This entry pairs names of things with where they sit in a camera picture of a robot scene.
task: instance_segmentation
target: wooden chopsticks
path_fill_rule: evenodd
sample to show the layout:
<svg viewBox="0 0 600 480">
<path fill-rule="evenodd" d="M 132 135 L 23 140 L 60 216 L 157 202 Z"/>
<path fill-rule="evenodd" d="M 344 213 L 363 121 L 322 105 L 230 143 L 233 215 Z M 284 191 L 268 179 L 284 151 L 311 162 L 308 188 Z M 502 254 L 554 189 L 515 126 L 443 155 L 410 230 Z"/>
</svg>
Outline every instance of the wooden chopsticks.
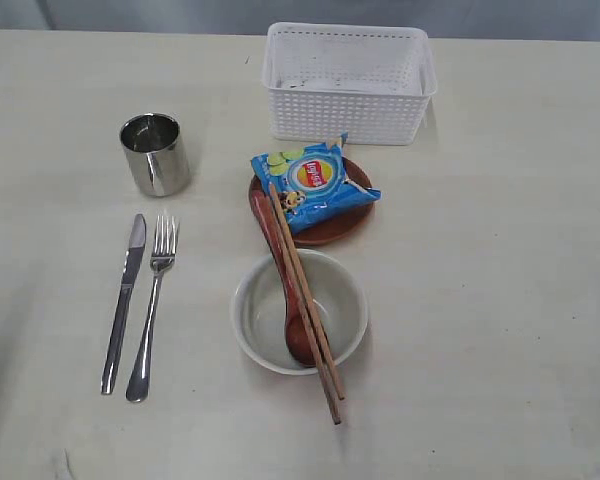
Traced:
<svg viewBox="0 0 600 480">
<path fill-rule="evenodd" d="M 307 277 L 304 274 L 304 269 L 302 268 L 298 251 L 293 243 L 291 231 L 289 230 L 289 225 L 287 224 L 287 219 L 282 211 L 282 205 L 280 205 L 280 200 L 278 198 L 278 190 L 273 183 L 269 184 L 269 198 L 271 199 L 271 204 L 273 205 L 273 210 L 276 214 L 276 232 L 281 239 L 280 244 L 282 247 L 283 261 L 287 270 L 291 272 L 290 277 L 293 287 L 297 292 L 300 293 L 300 316 L 302 317 L 302 323 L 309 339 L 309 346 L 311 348 L 313 359 L 316 363 L 316 368 L 318 369 L 320 382 L 322 383 L 324 394 L 327 397 L 327 403 L 329 405 L 329 410 L 331 411 L 333 423 L 337 425 L 341 421 L 340 412 L 338 410 L 338 405 L 336 404 L 331 393 L 327 372 L 331 377 L 333 387 L 339 400 L 344 400 L 344 387 L 342 385 L 342 380 L 340 380 L 340 375 L 338 374 L 338 370 L 336 369 L 336 365 L 333 361 L 331 348 L 329 347 L 329 342 L 327 341 L 327 337 L 324 333 L 324 328 L 322 327 L 322 321 L 320 320 L 318 309 L 313 301 L 313 295 L 309 289 Z"/>
</svg>

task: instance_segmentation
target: basket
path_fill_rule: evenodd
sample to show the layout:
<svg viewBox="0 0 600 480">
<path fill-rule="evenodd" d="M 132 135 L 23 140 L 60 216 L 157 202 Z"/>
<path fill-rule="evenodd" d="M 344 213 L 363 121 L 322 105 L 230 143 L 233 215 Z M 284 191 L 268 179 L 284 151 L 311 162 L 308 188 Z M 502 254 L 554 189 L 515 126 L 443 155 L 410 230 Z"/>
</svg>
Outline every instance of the basket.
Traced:
<svg viewBox="0 0 600 480">
<path fill-rule="evenodd" d="M 408 145 L 437 89 L 427 34 L 417 28 L 274 23 L 262 69 L 271 134 Z"/>
</svg>

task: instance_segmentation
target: white bowl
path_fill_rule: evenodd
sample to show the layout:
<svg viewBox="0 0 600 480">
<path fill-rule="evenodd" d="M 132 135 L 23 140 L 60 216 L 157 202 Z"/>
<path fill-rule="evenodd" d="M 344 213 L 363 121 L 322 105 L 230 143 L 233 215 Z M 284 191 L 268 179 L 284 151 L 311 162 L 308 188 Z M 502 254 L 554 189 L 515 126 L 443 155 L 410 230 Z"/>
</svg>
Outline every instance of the white bowl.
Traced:
<svg viewBox="0 0 600 480">
<path fill-rule="evenodd" d="M 360 344 L 369 321 L 364 292 L 334 258 L 298 250 L 311 293 L 329 338 L 335 363 Z M 296 362 L 284 339 L 286 304 L 273 257 L 262 258 L 242 279 L 233 296 L 231 322 L 238 344 L 255 362 L 285 375 L 311 375 L 316 368 Z"/>
</svg>

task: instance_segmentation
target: snack bag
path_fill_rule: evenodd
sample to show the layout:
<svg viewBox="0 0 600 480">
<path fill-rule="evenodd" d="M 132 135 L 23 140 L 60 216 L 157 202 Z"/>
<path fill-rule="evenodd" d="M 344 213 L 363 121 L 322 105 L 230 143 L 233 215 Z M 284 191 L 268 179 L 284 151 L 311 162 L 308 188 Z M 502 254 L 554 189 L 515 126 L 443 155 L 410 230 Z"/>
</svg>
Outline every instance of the snack bag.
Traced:
<svg viewBox="0 0 600 480">
<path fill-rule="evenodd" d="M 380 198 L 379 190 L 363 188 L 347 175 L 342 162 L 346 138 L 341 135 L 330 147 L 320 143 L 251 160 L 265 193 L 269 195 L 269 182 L 276 186 L 292 233 Z"/>
</svg>

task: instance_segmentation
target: knife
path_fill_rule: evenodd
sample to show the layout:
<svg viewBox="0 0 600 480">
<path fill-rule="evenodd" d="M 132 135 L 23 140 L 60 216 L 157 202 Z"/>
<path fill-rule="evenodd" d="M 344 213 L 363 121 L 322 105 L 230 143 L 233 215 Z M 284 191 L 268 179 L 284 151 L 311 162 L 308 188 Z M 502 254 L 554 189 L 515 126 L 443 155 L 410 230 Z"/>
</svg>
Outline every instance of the knife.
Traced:
<svg viewBox="0 0 600 480">
<path fill-rule="evenodd" d="M 124 338 L 124 329 L 127 324 L 129 301 L 131 300 L 133 285 L 136 281 L 138 270 L 140 270 L 140 264 L 142 263 L 146 234 L 147 225 L 144 217 L 141 214 L 137 214 L 133 219 L 133 228 L 129 237 L 129 248 L 127 248 L 127 257 L 124 262 L 124 270 L 122 271 L 118 305 L 116 306 L 116 314 L 113 319 L 113 327 L 111 328 L 107 360 L 104 363 L 104 371 L 102 372 L 102 381 L 100 383 L 100 393 L 102 395 L 111 395 L 113 387 L 116 384 L 118 364 L 120 363 L 120 354 L 122 352 L 122 339 Z"/>
</svg>

